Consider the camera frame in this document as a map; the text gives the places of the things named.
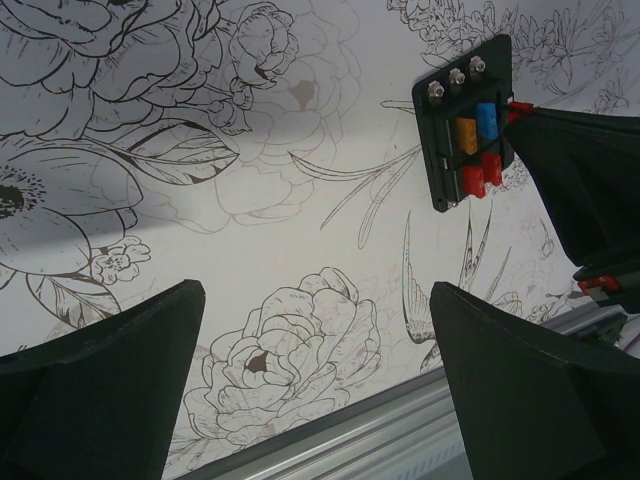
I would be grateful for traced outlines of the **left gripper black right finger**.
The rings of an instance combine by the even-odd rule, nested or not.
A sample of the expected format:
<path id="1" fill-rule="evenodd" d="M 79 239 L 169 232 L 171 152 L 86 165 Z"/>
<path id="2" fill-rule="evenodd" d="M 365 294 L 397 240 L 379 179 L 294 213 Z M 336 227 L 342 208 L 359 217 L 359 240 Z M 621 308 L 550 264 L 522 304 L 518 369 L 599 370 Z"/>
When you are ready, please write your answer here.
<path id="1" fill-rule="evenodd" d="M 430 310 L 474 478 L 638 478 L 637 358 L 448 282 Z"/>

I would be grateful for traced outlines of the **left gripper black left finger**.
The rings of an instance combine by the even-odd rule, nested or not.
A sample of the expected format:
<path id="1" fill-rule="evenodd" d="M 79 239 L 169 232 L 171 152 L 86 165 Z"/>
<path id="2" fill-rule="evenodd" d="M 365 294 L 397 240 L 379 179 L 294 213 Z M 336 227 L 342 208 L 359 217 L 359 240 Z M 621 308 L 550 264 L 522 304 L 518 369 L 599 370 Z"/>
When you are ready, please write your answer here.
<path id="1" fill-rule="evenodd" d="M 3 356 L 2 478 L 161 478 L 204 308 L 185 280 Z"/>

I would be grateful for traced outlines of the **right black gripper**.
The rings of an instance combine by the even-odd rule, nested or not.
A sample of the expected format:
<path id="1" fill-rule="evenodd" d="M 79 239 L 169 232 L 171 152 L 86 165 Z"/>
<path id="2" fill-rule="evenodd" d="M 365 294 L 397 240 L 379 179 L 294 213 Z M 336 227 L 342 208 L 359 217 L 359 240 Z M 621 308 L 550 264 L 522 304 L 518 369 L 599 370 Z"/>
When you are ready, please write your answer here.
<path id="1" fill-rule="evenodd" d="M 535 108 L 504 136 L 534 180 L 566 256 L 576 266 L 639 250 L 639 118 Z M 639 260 L 575 275 L 600 307 L 639 313 Z"/>

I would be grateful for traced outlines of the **blue fuse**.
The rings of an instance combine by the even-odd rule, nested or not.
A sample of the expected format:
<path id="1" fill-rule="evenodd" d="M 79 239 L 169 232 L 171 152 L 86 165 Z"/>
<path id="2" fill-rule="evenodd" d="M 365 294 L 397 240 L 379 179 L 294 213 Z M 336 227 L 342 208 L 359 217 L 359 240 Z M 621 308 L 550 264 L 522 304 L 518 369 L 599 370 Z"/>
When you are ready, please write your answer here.
<path id="1" fill-rule="evenodd" d="M 476 105 L 476 122 L 479 135 L 486 140 L 499 137 L 498 110 L 494 102 L 481 102 Z"/>

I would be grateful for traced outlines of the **orange fuse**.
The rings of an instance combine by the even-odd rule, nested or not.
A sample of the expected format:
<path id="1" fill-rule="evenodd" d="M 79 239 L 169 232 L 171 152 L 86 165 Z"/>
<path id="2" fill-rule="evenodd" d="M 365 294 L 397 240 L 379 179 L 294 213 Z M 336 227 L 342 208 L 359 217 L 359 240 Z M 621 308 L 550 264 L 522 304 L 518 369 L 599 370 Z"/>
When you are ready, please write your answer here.
<path id="1" fill-rule="evenodd" d="M 479 148 L 477 122 L 473 118 L 457 117 L 455 130 L 458 146 L 467 155 L 474 155 Z"/>

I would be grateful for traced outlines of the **red fuse from pair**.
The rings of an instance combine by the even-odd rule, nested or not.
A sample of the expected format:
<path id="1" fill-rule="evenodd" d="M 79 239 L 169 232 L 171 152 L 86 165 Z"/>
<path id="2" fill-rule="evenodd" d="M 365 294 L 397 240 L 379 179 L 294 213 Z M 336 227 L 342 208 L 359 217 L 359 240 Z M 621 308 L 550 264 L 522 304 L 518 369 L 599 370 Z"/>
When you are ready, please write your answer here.
<path id="1" fill-rule="evenodd" d="M 532 113 L 534 110 L 535 106 L 531 103 L 511 101 L 507 105 L 507 121 L 511 123 L 522 116 Z"/>

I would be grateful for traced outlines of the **black fuse box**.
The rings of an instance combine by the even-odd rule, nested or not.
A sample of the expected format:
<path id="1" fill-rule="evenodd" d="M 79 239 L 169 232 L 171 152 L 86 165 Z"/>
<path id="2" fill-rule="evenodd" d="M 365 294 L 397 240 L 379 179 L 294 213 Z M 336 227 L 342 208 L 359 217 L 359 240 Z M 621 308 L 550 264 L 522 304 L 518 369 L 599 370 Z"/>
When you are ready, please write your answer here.
<path id="1" fill-rule="evenodd" d="M 412 101 L 432 205 L 444 213 L 504 185 L 513 97 L 512 42 L 499 34 L 420 79 Z"/>

